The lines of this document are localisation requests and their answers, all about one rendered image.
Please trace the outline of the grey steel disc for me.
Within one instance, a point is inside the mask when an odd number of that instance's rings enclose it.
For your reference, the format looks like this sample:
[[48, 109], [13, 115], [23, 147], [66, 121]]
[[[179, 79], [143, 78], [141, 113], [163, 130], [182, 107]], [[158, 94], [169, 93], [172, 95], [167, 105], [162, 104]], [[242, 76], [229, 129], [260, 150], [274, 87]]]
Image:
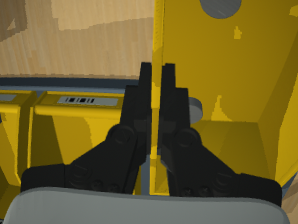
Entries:
[[202, 103], [193, 97], [189, 97], [190, 124], [196, 123], [203, 117]]
[[241, 0], [200, 0], [204, 12], [217, 19], [233, 16], [241, 6]]

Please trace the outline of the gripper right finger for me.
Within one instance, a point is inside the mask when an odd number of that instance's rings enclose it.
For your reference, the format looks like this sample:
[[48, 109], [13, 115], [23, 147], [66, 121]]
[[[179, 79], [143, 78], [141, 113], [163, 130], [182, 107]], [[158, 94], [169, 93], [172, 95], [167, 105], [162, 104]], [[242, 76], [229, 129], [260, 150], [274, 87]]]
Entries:
[[166, 167], [169, 196], [244, 197], [282, 205], [277, 181], [237, 174], [202, 145], [190, 127], [188, 88], [176, 87], [175, 63], [162, 65], [157, 155]]

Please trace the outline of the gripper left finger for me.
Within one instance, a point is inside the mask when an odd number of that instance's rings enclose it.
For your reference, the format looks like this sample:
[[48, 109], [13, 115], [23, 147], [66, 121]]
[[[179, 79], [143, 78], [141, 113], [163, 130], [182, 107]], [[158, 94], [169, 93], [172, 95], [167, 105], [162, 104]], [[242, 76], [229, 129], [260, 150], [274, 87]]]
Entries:
[[105, 140], [70, 164], [27, 168], [20, 193], [60, 187], [133, 195], [139, 166], [151, 155], [151, 90], [151, 62], [141, 62], [138, 86], [126, 85], [120, 122], [109, 129]]

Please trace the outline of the yellow bin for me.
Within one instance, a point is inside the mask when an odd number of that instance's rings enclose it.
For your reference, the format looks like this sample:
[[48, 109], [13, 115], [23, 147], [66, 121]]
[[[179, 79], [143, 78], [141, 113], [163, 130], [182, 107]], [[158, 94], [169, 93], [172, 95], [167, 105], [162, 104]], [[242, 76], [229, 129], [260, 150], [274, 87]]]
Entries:
[[44, 91], [30, 109], [27, 168], [70, 164], [103, 142], [120, 122], [115, 119], [123, 99], [115, 93]]
[[20, 193], [28, 164], [30, 107], [37, 99], [36, 91], [0, 90], [0, 219]]
[[226, 19], [200, 0], [155, 0], [150, 195], [169, 195], [157, 155], [165, 63], [175, 63], [176, 87], [202, 103], [190, 127], [235, 173], [282, 187], [298, 171], [298, 0], [242, 0]]

